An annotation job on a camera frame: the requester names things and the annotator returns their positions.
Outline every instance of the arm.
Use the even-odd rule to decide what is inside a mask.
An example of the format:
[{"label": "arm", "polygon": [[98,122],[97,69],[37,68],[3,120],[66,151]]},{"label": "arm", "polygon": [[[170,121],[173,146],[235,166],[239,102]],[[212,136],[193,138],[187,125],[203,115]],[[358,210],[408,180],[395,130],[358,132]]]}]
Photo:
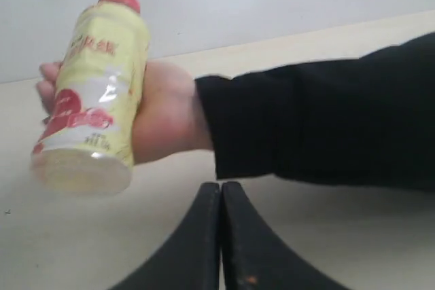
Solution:
[{"label": "arm", "polygon": [[218,178],[435,188],[434,33],[196,85]]}]

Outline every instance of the yellow bottle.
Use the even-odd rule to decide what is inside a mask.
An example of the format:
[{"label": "yellow bottle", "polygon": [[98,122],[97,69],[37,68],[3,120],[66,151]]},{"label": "yellow bottle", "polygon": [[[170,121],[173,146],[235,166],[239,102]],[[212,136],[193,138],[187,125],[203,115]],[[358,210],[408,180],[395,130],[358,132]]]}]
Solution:
[{"label": "yellow bottle", "polygon": [[150,34],[137,0],[99,0],[78,18],[32,169],[48,187],[115,194],[131,182],[131,129]]}]

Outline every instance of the table surface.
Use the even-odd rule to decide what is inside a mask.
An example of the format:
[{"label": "table surface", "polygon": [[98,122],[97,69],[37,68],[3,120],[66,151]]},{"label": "table surface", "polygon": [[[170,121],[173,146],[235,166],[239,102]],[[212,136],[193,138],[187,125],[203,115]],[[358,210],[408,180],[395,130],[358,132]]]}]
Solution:
[{"label": "table surface", "polygon": [[[289,62],[360,56],[429,31],[435,31],[435,11],[167,60],[193,76],[233,76]],[[0,85],[0,289],[106,290],[163,243],[199,185],[215,179],[213,156],[183,153],[139,166],[132,185],[109,198],[49,192],[28,172],[44,117],[34,83]],[[344,285],[433,288],[435,195],[317,187],[274,177],[242,184],[293,250]]]}]

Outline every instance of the hand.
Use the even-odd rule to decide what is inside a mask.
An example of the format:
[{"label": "hand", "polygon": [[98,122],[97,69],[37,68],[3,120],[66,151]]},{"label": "hand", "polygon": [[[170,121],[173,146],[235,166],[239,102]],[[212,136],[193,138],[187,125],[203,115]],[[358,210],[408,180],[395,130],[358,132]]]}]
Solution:
[{"label": "hand", "polygon": [[[44,80],[36,88],[49,115],[60,66],[54,62],[39,68]],[[137,164],[181,151],[212,149],[195,83],[186,71],[165,62],[147,63],[132,142]]]}]

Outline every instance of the black jacket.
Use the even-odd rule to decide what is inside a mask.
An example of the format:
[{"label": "black jacket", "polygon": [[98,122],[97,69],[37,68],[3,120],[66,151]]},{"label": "black jacket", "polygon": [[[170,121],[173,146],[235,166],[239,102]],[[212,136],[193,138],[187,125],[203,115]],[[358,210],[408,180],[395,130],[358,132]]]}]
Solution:
[{"label": "black jacket", "polygon": [[435,189],[435,33],[196,85],[220,179]]}]

